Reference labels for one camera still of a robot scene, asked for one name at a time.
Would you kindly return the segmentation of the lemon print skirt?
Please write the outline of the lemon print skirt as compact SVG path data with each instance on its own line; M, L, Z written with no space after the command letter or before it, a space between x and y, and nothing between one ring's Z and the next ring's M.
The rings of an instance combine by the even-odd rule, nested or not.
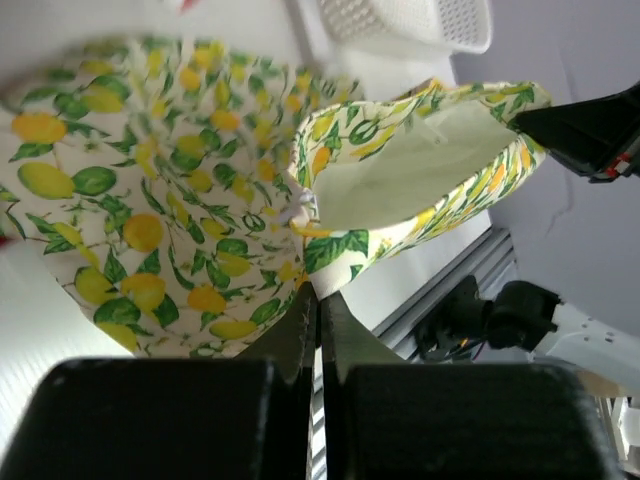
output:
M211 39L73 48L1 91L1 231L146 356L234 357L304 283L326 298L452 230L544 160L533 82L369 101Z

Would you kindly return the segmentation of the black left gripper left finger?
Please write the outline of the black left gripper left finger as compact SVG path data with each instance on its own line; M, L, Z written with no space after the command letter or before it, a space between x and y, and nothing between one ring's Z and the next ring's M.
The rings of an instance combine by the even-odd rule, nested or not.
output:
M231 360L77 358L40 382L5 479L307 479L318 300L309 283Z

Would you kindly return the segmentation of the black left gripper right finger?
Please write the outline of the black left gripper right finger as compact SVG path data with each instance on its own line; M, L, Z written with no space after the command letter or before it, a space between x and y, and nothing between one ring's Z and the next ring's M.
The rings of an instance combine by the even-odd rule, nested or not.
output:
M321 301L331 479L620 479L591 398L567 368L412 364L340 294Z

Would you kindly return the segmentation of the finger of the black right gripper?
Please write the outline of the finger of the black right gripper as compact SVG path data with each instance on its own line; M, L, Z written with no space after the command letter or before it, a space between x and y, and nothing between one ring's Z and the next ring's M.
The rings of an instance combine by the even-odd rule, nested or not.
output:
M516 115L515 129L591 183L639 175L639 85L609 96Z

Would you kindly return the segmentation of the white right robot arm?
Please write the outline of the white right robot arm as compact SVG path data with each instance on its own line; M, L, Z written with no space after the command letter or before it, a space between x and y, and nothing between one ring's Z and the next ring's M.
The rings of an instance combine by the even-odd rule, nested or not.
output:
M572 174L594 185L639 176L639 85L605 97L519 113L510 122ZM528 282L505 292L542 303L519 346L571 363L639 393L639 338L581 312Z

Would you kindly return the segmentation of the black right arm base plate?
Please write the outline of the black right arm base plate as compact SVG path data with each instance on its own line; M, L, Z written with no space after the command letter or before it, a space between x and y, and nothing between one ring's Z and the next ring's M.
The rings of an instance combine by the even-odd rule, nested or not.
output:
M492 304L474 276L464 277L414 327L415 355L424 363L471 360L487 340Z

